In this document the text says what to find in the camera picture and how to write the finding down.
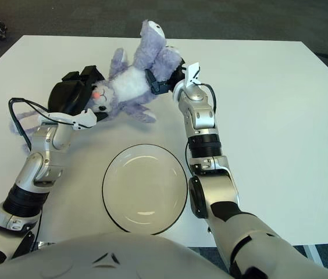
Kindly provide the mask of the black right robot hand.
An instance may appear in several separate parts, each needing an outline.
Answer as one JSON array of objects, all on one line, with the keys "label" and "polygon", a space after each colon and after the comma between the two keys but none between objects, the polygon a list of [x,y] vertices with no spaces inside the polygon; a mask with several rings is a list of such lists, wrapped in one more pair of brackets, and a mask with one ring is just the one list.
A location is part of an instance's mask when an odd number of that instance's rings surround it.
[{"label": "black right robot hand", "polygon": [[145,78],[154,95],[173,91],[175,85],[184,79],[184,59],[172,46],[164,47],[154,60],[150,69],[145,69]]}]

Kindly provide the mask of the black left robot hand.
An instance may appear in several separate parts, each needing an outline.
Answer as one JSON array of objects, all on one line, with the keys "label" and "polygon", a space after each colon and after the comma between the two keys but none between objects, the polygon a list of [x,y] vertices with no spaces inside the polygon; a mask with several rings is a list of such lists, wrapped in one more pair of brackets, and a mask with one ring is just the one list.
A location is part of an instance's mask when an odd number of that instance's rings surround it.
[{"label": "black left robot hand", "polygon": [[102,90],[97,88],[97,82],[104,79],[95,65],[86,66],[81,72],[69,72],[53,87],[48,111],[75,116],[91,109],[98,121],[107,118],[112,107]]}]

